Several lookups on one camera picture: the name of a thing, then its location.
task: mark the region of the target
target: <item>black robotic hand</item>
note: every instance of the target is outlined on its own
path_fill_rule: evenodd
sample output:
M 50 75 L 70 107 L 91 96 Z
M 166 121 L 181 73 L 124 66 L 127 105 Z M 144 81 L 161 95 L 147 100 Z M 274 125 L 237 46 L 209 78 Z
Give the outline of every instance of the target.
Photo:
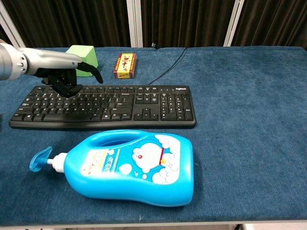
M 78 63 L 77 69 L 92 73 L 99 83 L 103 83 L 100 72 L 94 66 L 81 62 Z M 40 68 L 35 76 L 43 78 L 42 83 L 51 85 L 62 97 L 72 97 L 82 89 L 82 85 L 77 84 L 76 69 Z

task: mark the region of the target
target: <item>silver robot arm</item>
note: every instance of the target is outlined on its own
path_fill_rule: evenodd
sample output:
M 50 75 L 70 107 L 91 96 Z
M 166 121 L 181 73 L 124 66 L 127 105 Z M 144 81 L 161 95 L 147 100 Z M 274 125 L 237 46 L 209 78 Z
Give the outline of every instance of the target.
M 99 83 L 103 79 L 99 71 L 92 65 L 82 62 L 74 54 L 18 48 L 0 43 L 0 80 L 14 80 L 20 75 L 33 75 L 43 78 L 61 96 L 71 97 L 77 94 L 82 85 L 77 84 L 76 69 L 91 72 Z

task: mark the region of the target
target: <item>black keyboard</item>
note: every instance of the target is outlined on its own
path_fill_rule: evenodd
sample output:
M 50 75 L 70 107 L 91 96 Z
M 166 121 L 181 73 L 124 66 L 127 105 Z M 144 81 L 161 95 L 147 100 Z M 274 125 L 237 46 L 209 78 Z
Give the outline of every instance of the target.
M 191 128 L 196 124 L 188 86 L 83 86 L 64 98 L 35 86 L 10 120 L 13 128 Z

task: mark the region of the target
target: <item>green foam block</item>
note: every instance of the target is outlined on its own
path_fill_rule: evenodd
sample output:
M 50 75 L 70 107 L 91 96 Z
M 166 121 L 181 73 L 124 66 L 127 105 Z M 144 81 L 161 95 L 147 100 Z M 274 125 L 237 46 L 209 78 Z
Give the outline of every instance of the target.
M 83 62 L 90 64 L 94 67 L 98 67 L 97 56 L 94 50 L 94 46 L 79 46 L 73 45 L 71 46 L 66 53 L 75 54 L 82 58 Z M 89 72 L 84 72 L 76 69 L 76 73 L 78 77 L 91 77 L 92 74 Z

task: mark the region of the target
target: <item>blue bottle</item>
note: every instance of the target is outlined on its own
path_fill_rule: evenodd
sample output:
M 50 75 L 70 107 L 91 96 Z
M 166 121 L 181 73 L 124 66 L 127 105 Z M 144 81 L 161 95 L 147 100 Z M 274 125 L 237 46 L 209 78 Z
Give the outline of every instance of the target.
M 78 193 L 100 199 L 127 199 L 174 207 L 193 196 L 193 148 L 181 136 L 138 130 L 92 135 L 54 159 L 52 148 L 37 153 L 30 170 L 52 164 Z

